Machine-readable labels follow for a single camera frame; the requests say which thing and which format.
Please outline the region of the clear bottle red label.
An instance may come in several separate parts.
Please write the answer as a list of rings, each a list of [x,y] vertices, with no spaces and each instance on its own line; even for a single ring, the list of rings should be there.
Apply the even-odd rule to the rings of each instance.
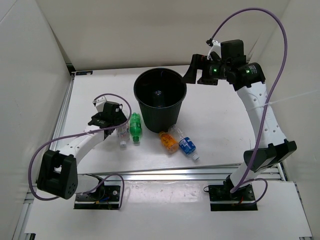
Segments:
[[[120,147],[121,148],[126,148],[127,147],[127,143],[130,140],[130,132],[129,132],[128,123],[118,127],[117,130],[116,130],[116,133],[117,133],[117,138],[118,138]]]

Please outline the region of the green plastic bottle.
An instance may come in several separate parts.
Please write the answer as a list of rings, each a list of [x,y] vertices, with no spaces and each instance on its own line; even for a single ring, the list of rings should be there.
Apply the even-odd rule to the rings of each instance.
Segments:
[[[141,116],[139,113],[133,113],[129,121],[129,131],[135,144],[140,142],[142,136]]]

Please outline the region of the clear plastic bottle white cap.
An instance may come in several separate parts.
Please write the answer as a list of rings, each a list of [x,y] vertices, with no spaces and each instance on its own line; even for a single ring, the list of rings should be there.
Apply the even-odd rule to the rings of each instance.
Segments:
[[[166,103],[163,91],[156,90],[152,93],[152,104],[155,108],[165,107]]]

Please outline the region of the clear bottle blue label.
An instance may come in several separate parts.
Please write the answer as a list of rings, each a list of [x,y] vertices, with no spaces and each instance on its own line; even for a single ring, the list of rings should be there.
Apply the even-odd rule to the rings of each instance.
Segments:
[[[168,129],[169,134],[178,142],[184,155],[193,161],[198,161],[200,156],[193,141],[176,124]]]

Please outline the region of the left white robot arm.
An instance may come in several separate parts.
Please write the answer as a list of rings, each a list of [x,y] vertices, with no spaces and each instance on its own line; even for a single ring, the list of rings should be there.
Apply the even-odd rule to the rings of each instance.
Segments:
[[[102,111],[91,117],[83,135],[56,151],[47,150],[43,154],[37,180],[39,190],[66,200],[74,194],[88,194],[93,200],[103,198],[103,180],[90,174],[79,175],[78,164],[128,119],[119,103],[106,101],[102,107]]]

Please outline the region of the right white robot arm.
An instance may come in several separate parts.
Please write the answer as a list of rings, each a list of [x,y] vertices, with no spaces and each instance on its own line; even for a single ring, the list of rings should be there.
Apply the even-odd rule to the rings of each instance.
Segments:
[[[224,181],[224,193],[230,200],[238,199],[243,187],[264,170],[282,162],[297,150],[296,142],[282,132],[267,91],[261,66],[248,63],[241,51],[210,56],[193,54],[182,81],[186,84],[217,85],[226,80],[234,88],[247,111],[255,136],[255,147],[243,154],[244,162]]]

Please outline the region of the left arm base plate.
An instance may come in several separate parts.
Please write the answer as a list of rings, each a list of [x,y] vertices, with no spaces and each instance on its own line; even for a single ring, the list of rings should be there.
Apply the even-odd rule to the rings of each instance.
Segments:
[[[113,173],[105,177],[94,174],[78,176],[73,208],[75,210],[120,210],[125,180]]]

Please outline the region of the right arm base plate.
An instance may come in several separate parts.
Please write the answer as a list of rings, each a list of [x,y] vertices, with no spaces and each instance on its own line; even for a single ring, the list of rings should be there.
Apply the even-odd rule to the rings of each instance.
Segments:
[[[257,211],[256,198],[251,184],[238,189],[235,193],[227,190],[227,185],[208,185],[203,191],[209,194],[211,212]]]

